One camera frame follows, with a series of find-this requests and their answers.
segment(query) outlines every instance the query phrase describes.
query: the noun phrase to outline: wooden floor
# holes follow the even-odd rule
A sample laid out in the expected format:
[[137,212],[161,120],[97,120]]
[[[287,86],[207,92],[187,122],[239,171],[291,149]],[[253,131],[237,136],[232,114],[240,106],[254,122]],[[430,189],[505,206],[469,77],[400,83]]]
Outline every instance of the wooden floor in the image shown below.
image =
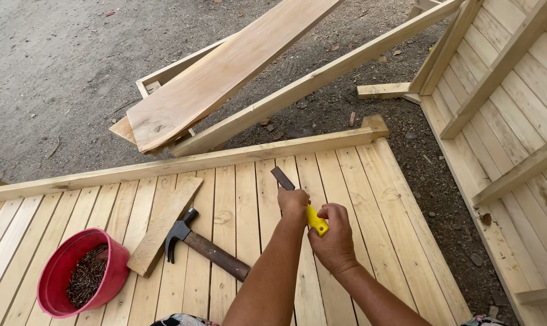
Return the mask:
[[[130,252],[184,175],[204,182],[192,229],[253,265],[281,218],[277,182],[284,170],[319,209],[344,205],[358,260],[435,326],[456,325],[470,312],[386,139],[328,152],[126,181],[0,203],[0,325],[149,325],[185,312],[220,323],[241,284],[184,243],[176,263],[161,260],[150,278],[131,272],[107,305],[51,319],[36,303],[37,282],[60,243],[100,227]],[[295,296],[295,325],[369,325],[360,308],[314,257],[306,236]]]

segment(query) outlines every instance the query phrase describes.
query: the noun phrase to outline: twig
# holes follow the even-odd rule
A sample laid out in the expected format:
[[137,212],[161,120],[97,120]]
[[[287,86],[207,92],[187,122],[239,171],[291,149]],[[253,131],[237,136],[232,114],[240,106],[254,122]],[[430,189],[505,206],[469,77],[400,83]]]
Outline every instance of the twig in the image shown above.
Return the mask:
[[113,113],[117,113],[121,108],[124,108],[124,107],[126,107],[127,105],[130,105],[130,104],[133,104],[133,103],[135,103],[135,102],[138,101],[138,100],[140,100],[140,99],[134,99],[134,100],[128,102],[127,104],[123,105],[122,107],[117,108]]
[[52,152],[50,152],[50,154],[46,155],[46,158],[50,158],[52,156],[52,154],[54,154],[54,152],[56,152],[56,150],[60,146],[60,134],[61,133],[59,133],[58,137],[56,137],[56,140],[58,140],[58,144],[56,144],[56,147],[52,150]]

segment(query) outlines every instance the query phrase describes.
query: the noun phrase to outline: wooden stud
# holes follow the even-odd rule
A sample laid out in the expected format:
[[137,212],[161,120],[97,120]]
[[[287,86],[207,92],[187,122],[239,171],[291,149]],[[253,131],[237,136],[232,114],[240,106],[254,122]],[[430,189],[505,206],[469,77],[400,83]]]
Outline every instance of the wooden stud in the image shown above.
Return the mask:
[[384,51],[420,33],[442,18],[455,12],[463,0],[445,1],[420,16],[382,34],[376,39],[352,50],[324,67],[317,69],[297,81],[285,86],[266,98],[244,108],[240,112],[216,123],[178,145],[172,151],[175,157],[199,154],[229,139],[316,89],[347,74],[352,69],[378,57]]
[[469,97],[461,105],[451,122],[441,133],[442,139],[452,139],[462,130],[466,122],[479,110],[508,73],[523,58],[534,41],[547,28],[547,0],[540,0],[533,12],[511,37],[509,43],[494,60]]
[[397,82],[393,84],[364,85],[357,86],[358,98],[368,99],[395,99],[402,97],[407,93],[418,93],[419,91],[410,91],[409,82]]
[[438,80],[443,75],[444,70],[448,64],[460,42],[465,37],[466,31],[469,29],[472,20],[479,12],[483,0],[467,0],[465,4],[460,8],[456,22],[452,26],[452,29],[448,35],[448,39],[444,42],[443,48],[440,54],[436,58],[428,78],[426,78],[425,84],[422,86],[420,95],[431,95],[438,84]]
[[328,133],[282,142],[254,145],[239,149],[224,150],[164,161],[129,165],[100,171],[72,174],[40,181],[9,184],[0,187],[0,201],[50,194],[55,191],[74,190],[100,184],[120,181],[132,181],[158,175],[177,174],[222,167],[227,164],[240,164],[260,161],[286,155],[298,155],[308,152],[330,150],[344,145],[363,145],[389,134],[386,124],[376,128],[353,129],[344,132]]
[[522,305],[545,305],[547,304],[547,288],[541,290],[515,293],[515,296]]

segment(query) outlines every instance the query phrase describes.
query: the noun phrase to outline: wooden board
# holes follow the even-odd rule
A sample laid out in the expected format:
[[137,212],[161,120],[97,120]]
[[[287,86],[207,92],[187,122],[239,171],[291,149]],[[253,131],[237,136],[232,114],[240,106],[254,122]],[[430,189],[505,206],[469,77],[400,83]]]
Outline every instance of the wooden board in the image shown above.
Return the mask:
[[164,147],[191,123],[209,115],[342,1],[282,1],[130,108],[127,116],[139,151]]
[[183,217],[193,203],[203,179],[184,177],[185,180],[176,189],[173,196],[167,199],[163,212],[151,219],[147,233],[132,253],[127,266],[142,277],[149,277],[164,252],[164,241],[175,221]]

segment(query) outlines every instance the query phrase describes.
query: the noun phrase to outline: claw hammer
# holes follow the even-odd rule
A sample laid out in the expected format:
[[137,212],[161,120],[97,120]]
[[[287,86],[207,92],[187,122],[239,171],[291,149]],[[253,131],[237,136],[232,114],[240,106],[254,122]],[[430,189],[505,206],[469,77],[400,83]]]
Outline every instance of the claw hammer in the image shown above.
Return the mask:
[[175,244],[177,240],[182,240],[190,248],[193,248],[202,256],[223,268],[227,273],[233,275],[238,281],[245,281],[251,267],[232,255],[229,255],[225,250],[219,248],[213,242],[191,231],[189,224],[197,215],[199,215],[197,210],[191,207],[185,214],[185,217],[176,221],[168,232],[167,239],[165,239],[165,255],[167,261],[171,264],[175,263]]

